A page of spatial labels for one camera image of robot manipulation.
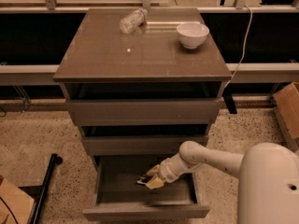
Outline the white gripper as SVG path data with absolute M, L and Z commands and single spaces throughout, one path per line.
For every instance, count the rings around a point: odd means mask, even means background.
M 159 189 L 164 183 L 173 183 L 178 180 L 179 175 L 176 175 L 172 170 L 173 161 L 170 158 L 165 159 L 159 164 L 153 166 L 146 172 L 147 176 L 152 178 L 146 183 L 148 189 Z

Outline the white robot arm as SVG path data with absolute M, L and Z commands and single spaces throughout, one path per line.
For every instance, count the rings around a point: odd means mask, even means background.
M 237 224 L 299 224 L 299 156 L 274 143 L 237 154 L 186 141 L 148 170 L 147 187 L 158 189 L 204 164 L 238 179 Z

